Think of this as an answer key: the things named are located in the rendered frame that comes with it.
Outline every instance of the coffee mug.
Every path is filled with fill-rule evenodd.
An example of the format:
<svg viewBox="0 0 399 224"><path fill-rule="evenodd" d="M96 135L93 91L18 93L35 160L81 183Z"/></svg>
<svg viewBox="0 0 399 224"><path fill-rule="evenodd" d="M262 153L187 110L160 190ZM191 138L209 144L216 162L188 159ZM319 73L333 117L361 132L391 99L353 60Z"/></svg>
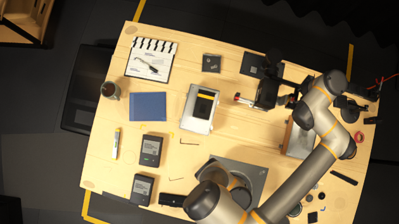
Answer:
<svg viewBox="0 0 399 224"><path fill-rule="evenodd" d="M115 82L106 81L101 85L101 95L112 101L120 100L120 87Z"/></svg>

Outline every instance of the red cable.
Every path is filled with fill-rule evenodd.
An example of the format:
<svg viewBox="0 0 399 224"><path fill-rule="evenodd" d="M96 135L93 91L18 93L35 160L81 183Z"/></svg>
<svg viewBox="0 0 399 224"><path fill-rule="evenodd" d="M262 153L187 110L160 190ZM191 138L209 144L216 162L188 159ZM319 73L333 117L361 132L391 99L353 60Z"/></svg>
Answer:
<svg viewBox="0 0 399 224"><path fill-rule="evenodd" d="M382 78L381 81L382 81L382 82L386 82L386 81L388 81L390 78L393 78L393 77L395 77L395 76L397 76L397 75L399 75L399 73L392 75L391 77L387 78L386 80L384 80L384 78ZM372 87L369 87L369 88L367 88L367 89L372 89L372 88L376 87L377 85L373 85Z"/></svg>

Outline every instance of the wooden tabletop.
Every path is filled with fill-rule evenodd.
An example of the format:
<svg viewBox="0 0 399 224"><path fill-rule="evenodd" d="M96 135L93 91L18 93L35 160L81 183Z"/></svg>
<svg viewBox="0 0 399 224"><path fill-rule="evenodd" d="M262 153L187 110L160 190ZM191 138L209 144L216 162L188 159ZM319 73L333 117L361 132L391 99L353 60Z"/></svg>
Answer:
<svg viewBox="0 0 399 224"><path fill-rule="evenodd" d="M134 36L179 44L168 84L124 76ZM148 175L155 178L155 184L149 207L141 208L192 221L181 208L159 205L158 195L161 192L188 195L199 184L194 177L195 172L208 161L210 154L214 154L269 168L260 205L266 201L302 160L280 155L279 144L284 140L287 127L284 121L288 120L292 110L276 106L264 112L233 101L236 92L240 92L242 97L254 98L259 83L259 79L239 73L245 51L264 56L263 53L218 40L126 21L106 77L107 81L111 80L120 86L121 100L111 101L101 97L99 101L80 186L98 194L105 191L129 199L134 175ZM202 55L205 53L222 56L220 74L201 72ZM299 84L307 75L317 77L324 72L283 62L286 64L284 78ZM220 104L209 136L179 129L179 119L190 84L220 91ZM129 121L130 92L166 92L167 121ZM292 88L282 85L279 96L292 92ZM363 118L377 116L379 102L371 103L350 94L348 96L354 98L359 105L370 105L372 112L362 112L356 123L347 124L339 116L339 109L330 106L329 109L352 136L359 130L365 134L365 141L357 144L356 157L352 160L337 160L331 169L359 183L357 186L350 185L327 172L318 182L319 188L310 191L313 201L306 202L303 199L303 211L298 217L289 218L291 223L307 223L307 214L314 211L318 211L319 221L324 223L353 222L375 131L374 125L363 125ZM118 160L114 161L111 159L111 145L116 128L121 130L121 136ZM164 139L159 168L138 164L143 134L157 135ZM180 141L198 146L180 144ZM322 201L317 198L320 192L326 193Z"/></svg>

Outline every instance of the robotic arm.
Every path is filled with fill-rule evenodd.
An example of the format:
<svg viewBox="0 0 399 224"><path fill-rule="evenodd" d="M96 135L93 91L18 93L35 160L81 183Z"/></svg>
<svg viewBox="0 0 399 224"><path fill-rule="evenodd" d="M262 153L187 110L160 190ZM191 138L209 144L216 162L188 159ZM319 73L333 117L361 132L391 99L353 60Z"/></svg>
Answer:
<svg viewBox="0 0 399 224"><path fill-rule="evenodd" d="M356 155L355 141L328 110L347 87L345 74L339 70L301 84L303 97L293 111L293 120L304 130L313 129L322 140L259 208L247 213L245 205L236 202L240 201L237 197L246 194L235 197L232 192L244 190L244 182L211 159L196 173L201 183L184 201L187 215L198 224L278 224L338 158L352 159Z"/></svg>

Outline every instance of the blue book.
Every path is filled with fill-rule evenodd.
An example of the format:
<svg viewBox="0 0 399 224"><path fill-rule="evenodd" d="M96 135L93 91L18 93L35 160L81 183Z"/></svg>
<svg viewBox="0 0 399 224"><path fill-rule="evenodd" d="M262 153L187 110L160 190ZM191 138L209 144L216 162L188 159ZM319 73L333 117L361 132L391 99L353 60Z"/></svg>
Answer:
<svg viewBox="0 0 399 224"><path fill-rule="evenodd" d="M130 121L166 121L166 92L131 92Z"/></svg>

